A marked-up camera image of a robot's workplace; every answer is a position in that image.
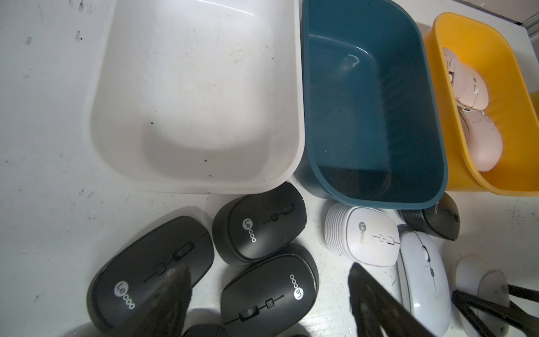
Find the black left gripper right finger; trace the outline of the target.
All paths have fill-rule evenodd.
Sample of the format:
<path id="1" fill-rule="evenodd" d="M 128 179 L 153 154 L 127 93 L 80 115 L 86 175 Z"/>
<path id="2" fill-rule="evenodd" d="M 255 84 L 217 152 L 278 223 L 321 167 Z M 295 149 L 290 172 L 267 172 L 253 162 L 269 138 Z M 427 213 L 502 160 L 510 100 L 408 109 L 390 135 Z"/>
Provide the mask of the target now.
<path id="1" fill-rule="evenodd" d="M 432 335 L 358 263 L 350 269 L 348 286 L 358 336 Z"/>

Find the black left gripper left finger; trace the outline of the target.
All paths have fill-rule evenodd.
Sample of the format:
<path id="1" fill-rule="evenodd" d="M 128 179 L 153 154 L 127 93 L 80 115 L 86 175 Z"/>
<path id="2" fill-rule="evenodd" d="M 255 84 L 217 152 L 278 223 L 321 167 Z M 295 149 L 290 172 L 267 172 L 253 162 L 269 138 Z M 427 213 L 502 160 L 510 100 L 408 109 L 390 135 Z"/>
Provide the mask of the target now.
<path id="1" fill-rule="evenodd" d="M 181 336 L 192 298 L 186 265 L 169 270 L 161 286 L 108 336 Z"/>

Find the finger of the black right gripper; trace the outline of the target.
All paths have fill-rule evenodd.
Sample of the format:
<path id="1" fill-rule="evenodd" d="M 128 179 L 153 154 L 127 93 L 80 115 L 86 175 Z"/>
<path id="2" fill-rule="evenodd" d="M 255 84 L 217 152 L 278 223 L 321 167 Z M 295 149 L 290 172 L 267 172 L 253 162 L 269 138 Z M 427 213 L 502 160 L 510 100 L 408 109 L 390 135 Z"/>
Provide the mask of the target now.
<path id="1" fill-rule="evenodd" d="M 527 336 L 538 336 L 538 318 L 526 313 L 512 301 L 509 307 L 505 307 L 459 290 L 452 293 L 451 299 L 454 306 L 480 336 L 495 336 L 495 334 L 473 313 L 473 308 L 515 327 Z"/>
<path id="2" fill-rule="evenodd" d="M 508 285 L 508 290 L 511 296 L 516 296 L 520 299 L 526 299 L 536 303 L 539 302 L 539 291 L 515 286 L 512 284 Z"/>

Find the pink mouse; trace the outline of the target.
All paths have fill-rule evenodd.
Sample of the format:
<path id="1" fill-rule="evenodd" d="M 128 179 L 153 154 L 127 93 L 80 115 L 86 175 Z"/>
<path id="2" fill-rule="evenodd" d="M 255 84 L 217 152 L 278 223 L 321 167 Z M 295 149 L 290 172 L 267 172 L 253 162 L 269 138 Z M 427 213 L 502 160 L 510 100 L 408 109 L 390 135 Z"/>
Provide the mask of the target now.
<path id="1" fill-rule="evenodd" d="M 491 171 L 501 160 L 503 140 L 501 133 L 482 110 L 459 108 L 468 152 L 480 172 Z"/>
<path id="2" fill-rule="evenodd" d="M 458 106 L 467 110 L 485 110 L 489 96 L 484 79 L 472 67 L 462 63 L 453 51 L 443 48 L 443 52 Z"/>

